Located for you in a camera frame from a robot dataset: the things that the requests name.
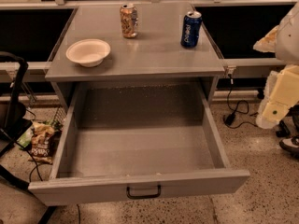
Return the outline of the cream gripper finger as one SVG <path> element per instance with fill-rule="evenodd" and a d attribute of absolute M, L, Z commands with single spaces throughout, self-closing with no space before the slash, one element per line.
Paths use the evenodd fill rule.
<path fill-rule="evenodd" d="M 278 26 L 275 26 L 263 38 L 258 40 L 253 48 L 260 52 L 275 52 L 277 41 Z"/>

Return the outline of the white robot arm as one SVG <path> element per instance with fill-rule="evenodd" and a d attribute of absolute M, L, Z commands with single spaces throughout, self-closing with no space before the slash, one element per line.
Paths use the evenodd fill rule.
<path fill-rule="evenodd" d="M 258 109 L 256 124 L 271 129 L 299 102 L 299 3 L 253 48 L 274 52 L 286 64 L 280 72 L 272 71 L 268 76 Z"/>

